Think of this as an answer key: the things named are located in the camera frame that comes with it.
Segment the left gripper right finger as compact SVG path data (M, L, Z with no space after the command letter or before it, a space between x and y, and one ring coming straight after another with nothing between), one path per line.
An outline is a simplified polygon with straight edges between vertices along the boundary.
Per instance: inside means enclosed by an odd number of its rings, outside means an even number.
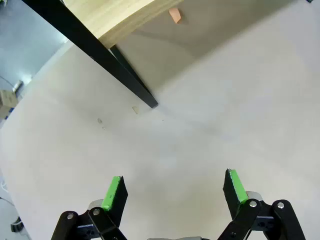
M263 232L268 240L304 240L306 237L288 200L271 205L261 195L245 191L234 169L225 171L223 192L232 218L220 240L247 240L251 232Z

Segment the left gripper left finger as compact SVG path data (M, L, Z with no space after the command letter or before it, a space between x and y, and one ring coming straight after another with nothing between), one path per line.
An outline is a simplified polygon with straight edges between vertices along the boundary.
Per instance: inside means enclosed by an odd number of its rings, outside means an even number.
M53 240L125 240L119 229L128 192L122 176L113 177L101 203L83 214L63 212L52 234Z

